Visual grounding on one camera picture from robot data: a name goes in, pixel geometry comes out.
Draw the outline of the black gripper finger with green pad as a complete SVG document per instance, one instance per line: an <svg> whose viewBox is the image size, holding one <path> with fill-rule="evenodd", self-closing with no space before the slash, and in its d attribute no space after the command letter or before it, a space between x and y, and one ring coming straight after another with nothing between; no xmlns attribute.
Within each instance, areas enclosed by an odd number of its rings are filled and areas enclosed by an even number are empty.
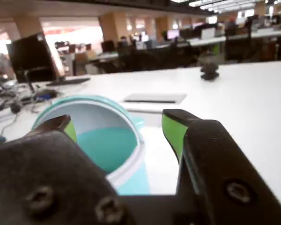
<svg viewBox="0 0 281 225"><path fill-rule="evenodd" d="M69 116L0 145L0 225L129 225L105 172L67 135Z"/></svg>
<svg viewBox="0 0 281 225"><path fill-rule="evenodd" d="M281 204L225 127L185 110L162 111L179 164L176 192L194 199L193 225L281 225Z"/></svg>

